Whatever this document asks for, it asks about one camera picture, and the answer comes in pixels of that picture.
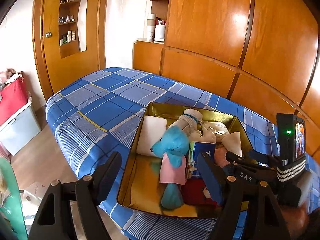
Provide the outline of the person right hand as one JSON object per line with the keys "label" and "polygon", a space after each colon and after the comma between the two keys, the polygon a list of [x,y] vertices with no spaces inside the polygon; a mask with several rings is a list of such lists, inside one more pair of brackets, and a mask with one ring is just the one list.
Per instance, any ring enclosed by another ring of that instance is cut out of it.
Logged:
{"label": "person right hand", "polygon": [[306,231],[309,223],[309,216],[306,208],[306,202],[298,207],[280,207],[291,239],[298,239],[298,237]]}

